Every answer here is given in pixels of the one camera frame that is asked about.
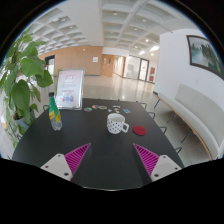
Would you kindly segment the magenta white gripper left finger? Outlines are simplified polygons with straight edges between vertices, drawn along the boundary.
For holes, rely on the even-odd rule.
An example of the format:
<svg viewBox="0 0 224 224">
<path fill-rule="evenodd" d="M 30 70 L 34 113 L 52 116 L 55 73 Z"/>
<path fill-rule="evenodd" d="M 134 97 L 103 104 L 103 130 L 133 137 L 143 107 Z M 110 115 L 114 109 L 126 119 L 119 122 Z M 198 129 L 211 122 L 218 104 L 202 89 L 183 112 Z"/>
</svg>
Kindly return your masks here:
<svg viewBox="0 0 224 224">
<path fill-rule="evenodd" d="M 87 143 L 67 154 L 56 154 L 41 168 L 51 174 L 70 181 L 80 167 L 86 162 L 91 144 Z"/>
</svg>

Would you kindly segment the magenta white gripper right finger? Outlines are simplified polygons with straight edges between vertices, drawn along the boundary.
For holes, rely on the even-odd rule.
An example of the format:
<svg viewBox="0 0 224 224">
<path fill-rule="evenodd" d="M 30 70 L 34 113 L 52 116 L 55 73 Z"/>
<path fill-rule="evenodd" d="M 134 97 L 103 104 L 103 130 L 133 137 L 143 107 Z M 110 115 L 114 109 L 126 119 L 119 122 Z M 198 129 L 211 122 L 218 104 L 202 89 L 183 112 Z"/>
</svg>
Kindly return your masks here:
<svg viewBox="0 0 224 224">
<path fill-rule="evenodd" d="M 138 144 L 133 144 L 138 156 L 152 181 L 157 181 L 181 170 L 168 155 L 157 155 Z"/>
</svg>

